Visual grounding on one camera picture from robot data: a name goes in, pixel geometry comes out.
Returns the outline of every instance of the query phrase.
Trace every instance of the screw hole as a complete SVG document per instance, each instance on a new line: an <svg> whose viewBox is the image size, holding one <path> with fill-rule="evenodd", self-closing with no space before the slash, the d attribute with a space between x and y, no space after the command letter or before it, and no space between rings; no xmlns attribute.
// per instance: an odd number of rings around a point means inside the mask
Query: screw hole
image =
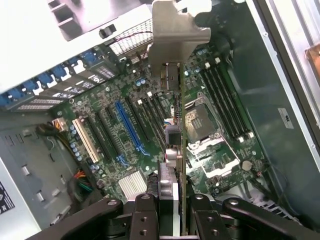
<svg viewBox="0 0 320 240"><path fill-rule="evenodd" d="M218 236L218 234L219 234L219 232L218 232L217 229L212 229L212 230L211 230L211 233L212 233L212 235L214 235L214 236Z"/></svg>
<svg viewBox="0 0 320 240"><path fill-rule="evenodd" d="M146 236L147 235L147 230L141 230L140 231L141 236Z"/></svg>

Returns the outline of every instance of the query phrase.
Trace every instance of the label sticker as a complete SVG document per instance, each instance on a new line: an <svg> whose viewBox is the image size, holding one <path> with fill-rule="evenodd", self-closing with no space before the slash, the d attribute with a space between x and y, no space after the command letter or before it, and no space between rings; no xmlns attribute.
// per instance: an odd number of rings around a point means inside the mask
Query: label sticker
<svg viewBox="0 0 320 240"><path fill-rule="evenodd" d="M5 187L0 182L0 215L15 207Z"/></svg>
<svg viewBox="0 0 320 240"><path fill-rule="evenodd" d="M285 108L278 108L282 121L287 129L294 129L294 125L291 122L291 119L288 115L288 112Z"/></svg>

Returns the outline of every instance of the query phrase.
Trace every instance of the motherboard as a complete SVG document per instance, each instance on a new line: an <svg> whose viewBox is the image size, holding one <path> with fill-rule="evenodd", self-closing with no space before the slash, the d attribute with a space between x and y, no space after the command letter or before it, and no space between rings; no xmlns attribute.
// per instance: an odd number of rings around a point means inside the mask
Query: motherboard
<svg viewBox="0 0 320 240"><path fill-rule="evenodd" d="M143 57L52 114L63 119L70 147L97 187L127 201L158 173L168 148L166 127L182 119L184 96L186 174L196 192L218 195L264 171L262 149L230 71L223 57L201 46L181 71L181 95L164 89Z"/></svg>

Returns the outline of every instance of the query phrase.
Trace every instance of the white pcie slot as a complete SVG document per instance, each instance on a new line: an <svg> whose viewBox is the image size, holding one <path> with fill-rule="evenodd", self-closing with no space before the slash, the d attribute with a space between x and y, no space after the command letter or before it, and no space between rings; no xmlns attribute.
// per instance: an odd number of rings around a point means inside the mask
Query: white pcie slot
<svg viewBox="0 0 320 240"><path fill-rule="evenodd" d="M93 142L91 141L87 131L85 130L85 128L83 127L83 125L81 124L81 121L79 119L75 119L72 121L76 131L78 132L84 146L85 149L87 150L87 152L89 153L89 156L92 159L93 163L96 163L99 161L99 155L97 153L97 150L95 149L95 146L93 144Z"/></svg>

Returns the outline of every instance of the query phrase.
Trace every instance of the black sticker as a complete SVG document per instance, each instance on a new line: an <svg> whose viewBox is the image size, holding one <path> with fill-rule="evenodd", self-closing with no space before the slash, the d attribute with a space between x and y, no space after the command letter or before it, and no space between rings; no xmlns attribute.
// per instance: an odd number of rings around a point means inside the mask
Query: black sticker
<svg viewBox="0 0 320 240"><path fill-rule="evenodd" d="M5 187L0 182L0 215L15 207Z"/></svg>

